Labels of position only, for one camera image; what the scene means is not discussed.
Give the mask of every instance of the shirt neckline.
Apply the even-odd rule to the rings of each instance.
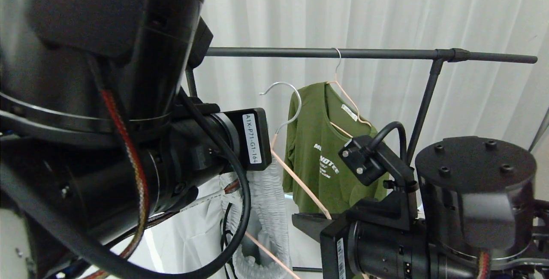
[[[324,121],[326,123],[326,125],[328,126],[329,130],[335,135],[337,136],[340,140],[342,140],[343,142],[347,142],[349,141],[351,138],[349,138],[348,136],[346,135],[343,135],[341,132],[339,132],[339,130],[334,127],[331,123],[330,123],[330,118],[328,117],[328,101],[327,101],[327,90],[326,88],[328,88],[328,91],[331,92],[332,95],[335,96],[335,99],[337,99],[338,102],[340,102],[342,105],[347,105],[347,103],[345,103],[345,101],[343,101],[343,99],[341,98],[341,96],[339,96],[337,94],[337,92],[335,92],[334,88],[328,84],[327,82],[323,82],[322,83],[322,104],[323,104],[323,109],[322,109],[322,114],[324,115]]]

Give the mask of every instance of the serial number label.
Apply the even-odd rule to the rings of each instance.
[[[244,132],[246,134],[247,154],[250,157],[251,164],[262,162],[259,153],[259,139],[257,138],[257,126],[255,125],[255,116],[253,114],[242,115],[244,122]]]

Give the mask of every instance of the white label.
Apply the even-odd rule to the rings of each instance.
[[[251,164],[262,162],[259,153],[259,139],[257,138],[257,126],[255,125],[255,116],[253,114],[242,115],[244,122],[244,132],[246,133],[247,154],[250,156]]]
[[[343,251],[343,238],[338,240],[338,270],[339,279],[346,279],[345,275],[345,252]]]
[[[351,109],[349,109],[349,107],[347,105],[341,105],[341,109],[343,109],[343,111],[347,112],[347,114],[349,114],[349,116],[351,116],[351,118],[354,119],[355,121],[357,121],[359,119],[359,117],[356,116],[356,114],[353,113],[353,111],[351,111]]]

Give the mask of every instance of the shirt sleeve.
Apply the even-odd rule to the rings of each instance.
[[[292,94],[290,100],[290,111],[288,112],[288,119],[294,117],[298,109],[298,98],[295,93]],[[284,162],[293,170],[294,169],[294,150],[296,149],[296,131],[298,130],[298,120],[291,122],[287,126],[286,134],[286,154],[284,155]],[[294,179],[286,170],[283,171],[282,188],[284,192],[293,191]]]

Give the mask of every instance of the clothing rack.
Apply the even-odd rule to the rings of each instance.
[[[456,63],[467,60],[486,62],[506,62],[534,64],[536,56],[469,52],[465,49],[339,49],[341,58],[379,59],[379,60],[432,60],[427,86],[419,106],[410,145],[407,150],[407,164],[410,165],[416,151],[419,135],[425,122],[427,110],[433,98],[437,79],[444,62]],[[252,48],[252,47],[210,47],[206,56],[213,57],[292,57],[292,58],[339,58],[333,48]],[[191,96],[196,96],[196,84],[192,70],[186,71]]]

